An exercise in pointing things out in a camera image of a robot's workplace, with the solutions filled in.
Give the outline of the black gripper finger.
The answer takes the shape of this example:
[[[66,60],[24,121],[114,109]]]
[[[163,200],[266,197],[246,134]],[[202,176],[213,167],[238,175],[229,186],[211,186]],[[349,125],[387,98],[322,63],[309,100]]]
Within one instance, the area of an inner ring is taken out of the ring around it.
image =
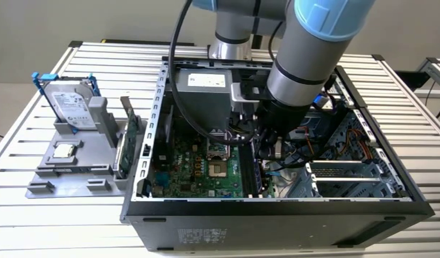
[[[288,135],[261,134],[258,137],[258,158],[282,160],[286,155],[285,141]]]

